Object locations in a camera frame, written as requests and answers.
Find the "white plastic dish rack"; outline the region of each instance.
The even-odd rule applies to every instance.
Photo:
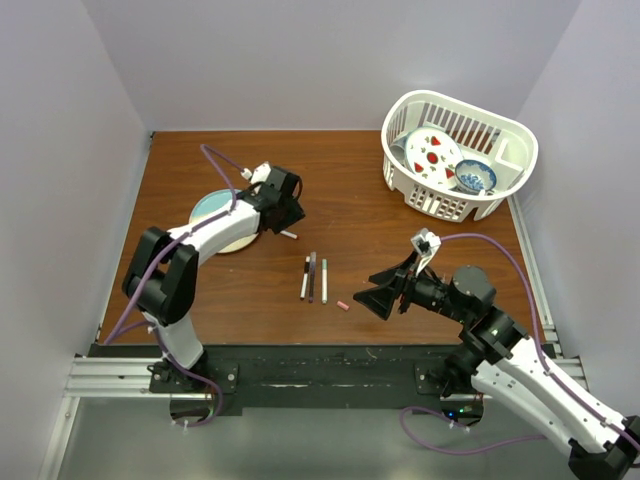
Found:
[[[463,158],[488,164],[498,179],[492,194],[447,190],[407,169],[389,146],[419,127],[443,130],[459,145]],[[429,90],[409,92],[391,108],[382,125],[382,148],[389,188],[400,190],[407,205],[450,222],[462,222],[476,209],[474,220],[491,214],[526,183],[538,158],[538,141],[524,125]]]

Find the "blue bowl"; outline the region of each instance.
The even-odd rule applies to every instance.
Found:
[[[462,160],[456,165],[456,182],[463,193],[477,195],[495,188],[496,172],[478,160]]]

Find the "plate with red pattern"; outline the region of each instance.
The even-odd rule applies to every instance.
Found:
[[[409,133],[404,145],[405,164],[428,185],[451,189],[455,170],[462,160],[458,144],[442,130],[422,127]]]

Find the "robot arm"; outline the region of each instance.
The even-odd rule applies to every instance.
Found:
[[[122,286],[131,298],[158,252],[185,232],[192,232],[167,256],[165,271],[156,269],[153,273],[137,306],[145,319],[156,326],[162,343],[175,361],[205,376],[208,373],[203,371],[206,355],[189,314],[195,299],[198,267],[240,238],[264,230],[279,233],[305,216],[298,203],[299,193],[294,196],[302,186],[297,175],[263,164],[254,171],[251,181],[252,186],[237,195],[235,208],[228,215],[202,228],[195,227],[221,211],[228,211],[231,202],[183,227],[169,231],[148,229],[140,239]]]
[[[496,290],[484,271],[461,267],[445,284],[433,271],[427,273],[439,238],[423,229],[411,242],[414,252],[400,265],[372,275],[369,280],[378,286],[356,293],[354,300],[385,320],[400,298],[400,313],[416,304],[459,322],[462,344],[445,361],[443,396],[469,385],[490,394],[540,430],[569,458],[578,478],[622,478],[638,452],[615,428],[637,441],[640,419],[607,407],[538,351],[527,331],[494,305]]]

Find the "marker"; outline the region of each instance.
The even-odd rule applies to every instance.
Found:
[[[327,303],[327,259],[322,259],[322,303]]]
[[[313,303],[313,284],[316,280],[316,252],[311,252],[311,264],[309,266],[309,303]]]
[[[285,237],[293,238],[294,240],[298,239],[298,235],[296,235],[295,233],[287,232],[286,230],[282,230],[280,232],[280,235],[284,235]]]
[[[309,255],[304,259],[304,275],[302,276],[302,288],[300,289],[300,300],[304,300],[307,293],[307,279],[309,278]]]

